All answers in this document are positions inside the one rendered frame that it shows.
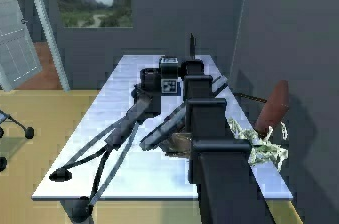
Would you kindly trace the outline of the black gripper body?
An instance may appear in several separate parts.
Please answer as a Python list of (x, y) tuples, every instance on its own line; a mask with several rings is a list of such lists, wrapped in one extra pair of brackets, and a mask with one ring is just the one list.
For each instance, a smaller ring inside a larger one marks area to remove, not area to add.
[(139, 126), (149, 118), (161, 114), (161, 74), (158, 68), (140, 71), (140, 82), (134, 86), (131, 96), (134, 105), (114, 126), (105, 139), (110, 149), (118, 149), (131, 135), (134, 126)]

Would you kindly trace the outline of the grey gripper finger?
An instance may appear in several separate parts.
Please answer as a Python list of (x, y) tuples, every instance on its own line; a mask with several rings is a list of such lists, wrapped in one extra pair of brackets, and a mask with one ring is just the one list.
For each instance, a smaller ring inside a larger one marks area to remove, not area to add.
[[(138, 123), (134, 122), (132, 125), (127, 126), (126, 129), (117, 128), (116, 124), (112, 124), (110, 126), (110, 129), (112, 130), (112, 132), (106, 139), (105, 146), (103, 146), (96, 153), (87, 156), (84, 159), (71, 163), (72, 167), (76, 167), (101, 156), (101, 160), (93, 180), (90, 196), (80, 197), (73, 203), (73, 207), (71, 208), (71, 220), (75, 223), (82, 223), (92, 215), (94, 205), (100, 199), (107, 186), (111, 183), (112, 179), (120, 168), (126, 154), (129, 152), (138, 129)], [(121, 154), (119, 155), (116, 163), (109, 171), (109, 174), (106, 177), (105, 181), (103, 183), (100, 183), (101, 176), (109, 156), (113, 151), (118, 150), (125, 141), (127, 141), (127, 144), (121, 151)]]
[(94, 146), (107, 133), (109, 133), (110, 131), (114, 130), (117, 126), (119, 126), (122, 121), (123, 119), (117, 120), (116, 122), (105, 128), (103, 131), (101, 131), (99, 134), (97, 134), (95, 137), (93, 137), (88, 143), (86, 143), (81, 149), (79, 149), (78, 152), (75, 153), (65, 165), (61, 166), (60, 168), (57, 168), (54, 172), (52, 172), (49, 175), (49, 179), (53, 182), (69, 181), (72, 178), (72, 173), (69, 171), (70, 168), (82, 165), (102, 155), (106, 151), (105, 148), (101, 148), (97, 152), (85, 158), (81, 158), (81, 156), (84, 155), (86, 151), (88, 151), (92, 146)]

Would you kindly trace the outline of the pale green house plant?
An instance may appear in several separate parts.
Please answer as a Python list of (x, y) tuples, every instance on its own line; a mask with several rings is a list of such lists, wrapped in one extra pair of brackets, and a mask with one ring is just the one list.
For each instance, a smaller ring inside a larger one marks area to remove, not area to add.
[[(289, 158), (289, 151), (281, 145), (271, 142), (273, 127), (269, 127), (265, 137), (261, 138), (254, 129), (243, 129), (233, 118), (228, 119), (228, 125), (235, 137), (250, 142), (251, 153), (248, 162), (251, 166), (272, 162), (278, 171), (282, 170), (284, 161)], [(191, 153), (190, 134), (173, 133), (167, 140), (160, 143), (159, 147), (165, 152), (166, 156), (189, 158)]]

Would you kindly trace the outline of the black thin upright object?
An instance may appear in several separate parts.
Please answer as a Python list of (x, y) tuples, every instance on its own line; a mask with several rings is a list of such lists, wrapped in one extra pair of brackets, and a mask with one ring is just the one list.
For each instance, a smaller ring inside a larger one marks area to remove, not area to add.
[(195, 60), (196, 39), (193, 33), (190, 34), (189, 54), (192, 60)]

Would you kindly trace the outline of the white table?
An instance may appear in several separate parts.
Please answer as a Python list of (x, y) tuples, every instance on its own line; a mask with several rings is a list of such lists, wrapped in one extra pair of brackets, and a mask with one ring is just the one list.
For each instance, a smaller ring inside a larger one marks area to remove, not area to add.
[[(140, 70), (159, 63), (158, 55), (124, 55), (101, 91), (83, 116), (49, 170), (65, 165), (93, 137), (122, 118), (133, 105), (130, 92), (140, 82)], [(156, 148), (143, 151), (141, 139), (157, 127), (177, 106), (180, 96), (162, 98), (161, 114), (146, 120), (137, 130), (128, 151), (113, 151), (105, 164), (100, 189), (103, 200), (192, 200), (197, 197), (194, 185), (188, 182), (189, 163), (184, 158), (167, 157)], [(44, 177), (32, 198), (60, 201), (88, 196), (100, 160), (95, 158), (70, 170), (72, 179), (53, 182)]]

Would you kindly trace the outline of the framed landscape picture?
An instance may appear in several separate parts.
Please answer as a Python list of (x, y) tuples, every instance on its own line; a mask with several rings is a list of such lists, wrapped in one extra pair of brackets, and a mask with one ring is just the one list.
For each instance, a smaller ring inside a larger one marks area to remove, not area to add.
[(131, 0), (57, 0), (67, 28), (131, 27)]

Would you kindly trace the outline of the white room door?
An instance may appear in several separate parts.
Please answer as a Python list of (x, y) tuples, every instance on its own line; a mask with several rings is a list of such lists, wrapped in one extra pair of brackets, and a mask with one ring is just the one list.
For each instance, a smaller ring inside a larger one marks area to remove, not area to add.
[(17, 0), (0, 0), (0, 86), (8, 92), (42, 71)]

